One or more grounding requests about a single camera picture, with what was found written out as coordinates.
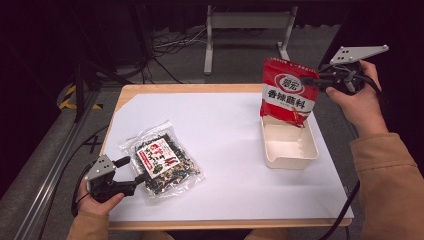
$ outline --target red snack bag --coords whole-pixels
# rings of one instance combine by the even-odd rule
[[[300,76],[319,78],[318,73],[284,59],[264,62],[261,116],[271,116],[297,127],[304,127],[318,97],[314,85],[302,85]]]

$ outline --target nori package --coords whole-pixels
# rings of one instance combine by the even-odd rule
[[[204,178],[169,121],[140,133],[121,149],[131,157],[135,172],[145,175],[150,197],[178,195]]]

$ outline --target person's left hand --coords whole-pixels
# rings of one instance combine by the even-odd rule
[[[87,183],[85,180],[82,180],[80,183],[80,187],[78,190],[78,196],[81,201],[78,203],[78,209],[80,211],[93,213],[96,215],[102,215],[107,216],[109,212],[116,206],[118,203],[121,202],[122,199],[124,199],[125,195],[123,193],[118,193],[115,196],[113,196],[111,199],[107,200],[104,203],[97,202],[94,198],[91,197],[90,194],[88,194],[87,191]]]

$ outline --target white box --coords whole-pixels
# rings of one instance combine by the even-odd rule
[[[269,116],[264,116],[261,123],[268,167],[304,169],[318,157],[308,120],[303,122],[305,128]]]

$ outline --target seaweed snack bag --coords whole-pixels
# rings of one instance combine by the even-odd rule
[[[260,115],[271,116],[297,127],[304,127],[318,97],[318,88],[303,85],[301,76],[319,78],[309,67],[284,59],[264,62],[262,105]]]
[[[170,122],[144,131],[120,147],[131,157],[136,174],[145,175],[151,198],[179,195],[204,178]]]

